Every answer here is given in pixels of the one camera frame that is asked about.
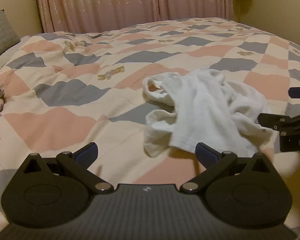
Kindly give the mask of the white tank top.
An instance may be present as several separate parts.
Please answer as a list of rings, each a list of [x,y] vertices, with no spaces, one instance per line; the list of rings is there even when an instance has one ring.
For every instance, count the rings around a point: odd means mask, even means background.
[[[272,135],[257,121],[259,114],[270,112],[266,98],[218,70],[157,74],[145,78],[142,87],[150,100],[173,108],[146,115],[143,146],[151,157],[168,147],[193,153],[199,142],[250,157]]]

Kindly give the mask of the pink grey checkered quilt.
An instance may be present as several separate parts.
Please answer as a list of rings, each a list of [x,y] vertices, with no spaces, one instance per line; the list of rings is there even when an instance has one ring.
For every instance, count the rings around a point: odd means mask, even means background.
[[[300,114],[300,100],[288,95],[300,86],[300,46],[234,21],[189,18],[29,38],[0,70],[0,198],[30,153],[54,157],[90,142],[99,149],[90,171],[113,185],[181,185],[202,172],[194,152],[168,147],[151,157],[143,146],[146,115],[173,110],[150,100],[143,80],[199,69],[253,87],[271,113]],[[288,185],[293,207],[286,224],[299,227],[300,153],[282,153],[274,131],[258,152],[273,160]],[[7,224],[0,206],[0,231]]]

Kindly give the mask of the grey knitted pillow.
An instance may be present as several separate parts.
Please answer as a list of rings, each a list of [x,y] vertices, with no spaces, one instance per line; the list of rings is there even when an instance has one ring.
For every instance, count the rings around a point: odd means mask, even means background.
[[[11,27],[4,10],[0,10],[0,55],[20,42],[20,37]]]

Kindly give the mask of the pink patterned curtain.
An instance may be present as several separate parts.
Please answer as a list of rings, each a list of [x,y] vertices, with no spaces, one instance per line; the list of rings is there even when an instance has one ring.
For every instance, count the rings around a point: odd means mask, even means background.
[[[91,33],[183,18],[232,20],[232,0],[37,0],[46,33]]]

